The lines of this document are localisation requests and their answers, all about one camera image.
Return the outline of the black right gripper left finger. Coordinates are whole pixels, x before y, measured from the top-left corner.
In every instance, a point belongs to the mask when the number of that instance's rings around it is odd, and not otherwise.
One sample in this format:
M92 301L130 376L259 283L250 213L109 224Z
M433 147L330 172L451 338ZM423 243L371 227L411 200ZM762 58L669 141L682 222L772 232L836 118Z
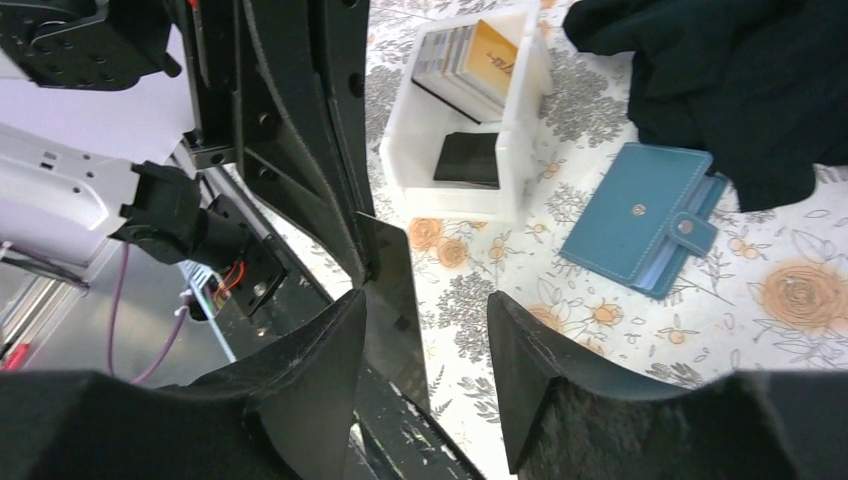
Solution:
M95 371L1 377L5 479L339 479L366 333L364 292L187 386Z

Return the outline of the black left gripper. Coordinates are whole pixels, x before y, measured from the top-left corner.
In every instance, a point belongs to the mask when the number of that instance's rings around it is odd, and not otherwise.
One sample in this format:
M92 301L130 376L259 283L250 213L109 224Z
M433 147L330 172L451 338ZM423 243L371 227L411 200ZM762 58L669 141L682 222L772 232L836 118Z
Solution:
M4 1L1 122L94 153L170 153L194 119L165 1Z

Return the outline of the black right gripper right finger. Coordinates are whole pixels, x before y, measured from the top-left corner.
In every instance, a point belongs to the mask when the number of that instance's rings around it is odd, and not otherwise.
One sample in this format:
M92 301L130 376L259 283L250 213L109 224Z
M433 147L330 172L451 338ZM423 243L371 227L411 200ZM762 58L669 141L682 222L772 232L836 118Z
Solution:
M843 479L847 375L741 370L696 389L628 370L487 301L503 441L521 479Z

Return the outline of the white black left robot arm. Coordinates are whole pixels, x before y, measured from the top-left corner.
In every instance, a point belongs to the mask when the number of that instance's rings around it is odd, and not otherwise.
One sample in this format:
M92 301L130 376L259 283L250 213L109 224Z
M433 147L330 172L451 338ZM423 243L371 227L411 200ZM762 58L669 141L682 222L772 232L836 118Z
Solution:
M5 1L1 55L82 103L46 113L1 91L1 198L166 264L257 268L243 227L191 175L233 165L250 192L357 285L374 241L365 154L366 1Z

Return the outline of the black card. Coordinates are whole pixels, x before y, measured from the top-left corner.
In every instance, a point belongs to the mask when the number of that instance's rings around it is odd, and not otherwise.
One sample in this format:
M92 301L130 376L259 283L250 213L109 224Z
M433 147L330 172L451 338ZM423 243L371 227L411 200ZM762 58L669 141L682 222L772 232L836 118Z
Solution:
M455 132L447 135L433 179L499 189L496 133Z

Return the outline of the blue leather card holder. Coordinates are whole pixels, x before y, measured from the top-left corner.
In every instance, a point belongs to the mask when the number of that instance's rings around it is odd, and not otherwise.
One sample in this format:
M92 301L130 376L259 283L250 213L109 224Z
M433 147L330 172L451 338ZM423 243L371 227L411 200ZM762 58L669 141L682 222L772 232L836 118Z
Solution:
M649 298L668 296L684 263L717 236L709 217L727 184L710 153L629 142L591 195L559 254Z

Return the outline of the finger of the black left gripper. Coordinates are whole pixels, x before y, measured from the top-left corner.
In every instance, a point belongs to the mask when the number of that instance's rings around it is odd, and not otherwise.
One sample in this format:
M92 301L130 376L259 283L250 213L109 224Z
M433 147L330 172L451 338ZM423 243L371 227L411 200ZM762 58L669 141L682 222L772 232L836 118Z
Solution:
M369 3L331 0L323 3L326 52L334 129L358 211L375 213L369 184L364 112Z
M239 2L237 168L259 200L361 286L370 273L368 240L334 129L324 2Z

